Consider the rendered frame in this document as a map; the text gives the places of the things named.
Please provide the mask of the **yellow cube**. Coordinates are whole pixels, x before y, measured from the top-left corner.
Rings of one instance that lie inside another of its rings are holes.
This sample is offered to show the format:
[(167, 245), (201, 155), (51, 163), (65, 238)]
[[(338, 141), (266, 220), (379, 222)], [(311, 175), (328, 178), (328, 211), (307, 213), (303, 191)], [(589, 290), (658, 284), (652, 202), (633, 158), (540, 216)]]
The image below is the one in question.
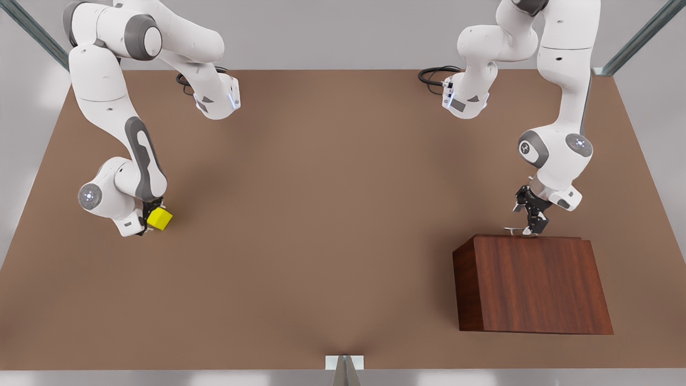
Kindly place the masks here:
[(172, 218), (173, 215), (164, 207), (157, 207), (150, 212), (145, 221), (148, 226), (163, 231)]

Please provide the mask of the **dark wooden drawer cabinet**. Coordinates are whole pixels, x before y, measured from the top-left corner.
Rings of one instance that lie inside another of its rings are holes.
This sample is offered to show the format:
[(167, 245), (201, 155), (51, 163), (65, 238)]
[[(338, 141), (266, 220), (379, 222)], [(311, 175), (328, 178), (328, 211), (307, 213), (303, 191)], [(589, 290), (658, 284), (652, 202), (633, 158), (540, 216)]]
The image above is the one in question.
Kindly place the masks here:
[(613, 334), (588, 240), (474, 235), (452, 257), (462, 331)]

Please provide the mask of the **silver frame post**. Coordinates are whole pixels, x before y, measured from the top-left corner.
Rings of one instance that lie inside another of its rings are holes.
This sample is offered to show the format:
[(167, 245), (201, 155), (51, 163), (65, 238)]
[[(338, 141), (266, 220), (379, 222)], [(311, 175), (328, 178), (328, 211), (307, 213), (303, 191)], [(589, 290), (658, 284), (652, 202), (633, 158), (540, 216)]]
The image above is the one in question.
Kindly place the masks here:
[(68, 55), (62, 46), (16, 0), (0, 0), (9, 17), (29, 34), (53, 59), (69, 71)]
[(326, 356), (326, 370), (333, 370), (332, 386), (362, 386), (357, 371), (364, 369), (363, 356)]
[(683, 8), (686, 0), (667, 0), (651, 19), (630, 39), (620, 51), (601, 68), (593, 68), (593, 74), (600, 77), (611, 77), (627, 61), (637, 54), (663, 27), (665, 27)]

